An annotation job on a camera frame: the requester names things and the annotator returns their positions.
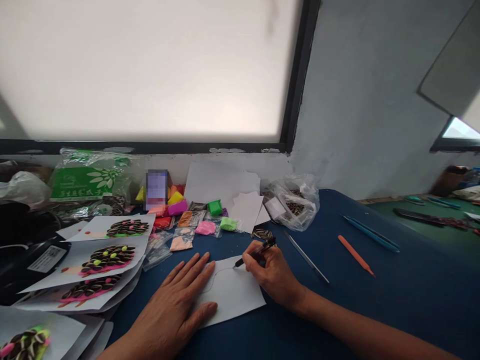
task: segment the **finger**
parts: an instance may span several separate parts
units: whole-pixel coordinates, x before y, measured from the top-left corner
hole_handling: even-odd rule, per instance
[[[163,288],[165,285],[168,285],[172,282],[172,280],[177,276],[180,270],[184,267],[185,261],[182,261],[177,266],[173,268],[173,270],[168,274],[168,276],[163,280],[160,287]]]
[[[244,252],[241,258],[245,263],[246,270],[248,272],[251,272],[251,274],[258,281],[259,284],[262,284],[266,277],[266,270],[261,267],[259,263],[250,256],[250,254]]]
[[[256,248],[258,248],[260,245],[262,245],[263,242],[261,241],[258,241],[258,240],[253,240],[250,245],[248,245],[248,247],[246,248],[246,250],[244,251],[244,253],[247,253],[247,254],[250,254],[253,250],[255,250]]]
[[[180,330],[185,333],[188,340],[204,322],[215,314],[218,306],[216,302],[204,303],[182,324]]]
[[[183,267],[182,270],[178,273],[177,276],[171,281],[170,284],[175,285],[180,282],[184,278],[184,276],[190,271],[190,269],[197,263],[199,260],[200,254],[197,252],[193,257],[190,259],[189,262]]]
[[[263,257],[265,258],[265,260],[267,260],[267,261],[284,257],[284,253],[282,252],[282,250],[280,250],[279,247],[274,247],[274,246],[269,247],[262,254],[263,254]]]
[[[205,264],[209,261],[210,253],[206,252],[201,259],[190,269],[190,271],[185,275],[181,280],[180,285],[183,288],[189,286],[195,278],[202,272],[205,267]]]
[[[208,264],[205,270],[203,270],[201,274],[198,275],[195,280],[193,280],[193,282],[188,287],[188,295],[191,297],[191,299],[195,299],[198,294],[200,294],[200,292],[205,287],[210,277],[214,273],[214,270],[215,261],[212,261]]]

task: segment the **green mat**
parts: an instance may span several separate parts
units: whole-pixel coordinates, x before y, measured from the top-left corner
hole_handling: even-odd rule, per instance
[[[443,207],[435,205],[429,201],[426,201],[424,206],[415,205],[408,201],[380,202],[367,206],[383,215],[395,219],[410,229],[429,237],[459,260],[473,262],[476,265],[480,265],[480,236],[476,235],[472,229],[463,231],[450,226],[437,227],[400,217],[393,212],[394,208],[399,208],[441,218],[451,217],[455,219],[464,219],[466,216],[464,212],[480,215],[480,206],[472,205],[470,202],[460,199],[448,198],[446,200],[460,205],[461,209],[457,210],[451,207]]]

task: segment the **small window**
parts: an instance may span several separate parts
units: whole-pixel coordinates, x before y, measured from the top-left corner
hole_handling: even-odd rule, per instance
[[[480,151],[480,133],[458,117],[451,117],[430,151]]]

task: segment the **tweezers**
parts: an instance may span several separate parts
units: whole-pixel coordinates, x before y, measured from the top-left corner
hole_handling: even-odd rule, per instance
[[[375,230],[369,228],[368,226],[362,224],[360,221],[346,215],[342,215],[350,224],[352,224],[354,227],[356,227],[358,230],[360,230],[362,233],[370,237],[371,239],[375,240],[377,243],[382,245],[384,248],[390,250],[391,252],[394,253],[399,253],[400,246],[398,246],[395,242],[392,240],[386,238],[382,234],[376,232]]]

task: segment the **orange sculpting tool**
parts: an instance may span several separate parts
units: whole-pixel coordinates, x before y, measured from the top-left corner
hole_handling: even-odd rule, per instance
[[[352,247],[352,245],[349,244],[347,239],[345,239],[342,235],[339,235],[338,240],[340,240],[340,242],[343,244],[343,246],[346,247],[346,249],[350,252],[350,254],[355,258],[355,260],[358,261],[358,263],[361,265],[361,267],[364,268],[365,270],[367,270],[370,274],[372,274],[374,278],[376,278],[375,274],[370,269],[370,266],[365,262],[365,260],[362,259],[362,257],[359,255],[359,253],[355,251],[355,249]]]

